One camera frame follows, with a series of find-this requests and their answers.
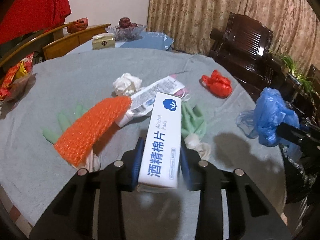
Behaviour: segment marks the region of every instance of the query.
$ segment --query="green glove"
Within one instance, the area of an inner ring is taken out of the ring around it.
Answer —
[[[76,120],[80,118],[85,112],[88,110],[85,109],[82,105],[77,105],[76,110],[75,110],[75,118]],[[65,116],[63,113],[58,113],[58,123],[60,125],[60,129],[62,132],[67,130],[71,126],[70,120]],[[55,144],[57,140],[59,139],[60,135],[56,132],[53,132],[52,130],[48,128],[43,128],[42,129],[42,134],[43,136],[52,144]]]
[[[206,133],[207,123],[196,105],[191,109],[188,102],[182,102],[181,135],[185,139],[190,133],[195,133],[200,140]]]

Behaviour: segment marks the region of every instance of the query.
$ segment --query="white packaging box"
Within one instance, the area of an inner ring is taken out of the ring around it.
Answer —
[[[148,128],[138,183],[178,187],[181,146],[181,98],[157,93]]]

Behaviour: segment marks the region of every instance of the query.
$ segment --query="apple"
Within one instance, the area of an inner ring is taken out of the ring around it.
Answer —
[[[131,24],[131,21],[128,17],[123,17],[119,21],[119,26],[123,28],[128,28]]]

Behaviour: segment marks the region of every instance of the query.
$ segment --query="white wall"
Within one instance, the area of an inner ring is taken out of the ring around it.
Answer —
[[[71,15],[65,22],[88,18],[89,25],[118,24],[120,18],[129,17],[131,22],[146,24],[149,0],[69,0]]]

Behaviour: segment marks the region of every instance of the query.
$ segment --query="screw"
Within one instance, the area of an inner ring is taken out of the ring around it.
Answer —
[[[244,175],[244,171],[241,170],[241,169],[236,169],[235,170],[235,174],[238,175],[238,176],[243,176]]]
[[[82,168],[82,169],[79,169],[78,175],[79,175],[79,176],[83,176],[83,175],[86,175],[87,172],[88,172],[88,171],[87,171],[86,169],[83,169],[83,168]]]
[[[114,163],[113,163],[114,166],[120,168],[123,166],[123,161],[121,160],[116,160]]]
[[[200,167],[203,167],[203,168],[205,168],[206,166],[208,166],[208,162],[205,161],[205,160],[200,160],[200,161],[198,162],[198,164],[199,164]]]

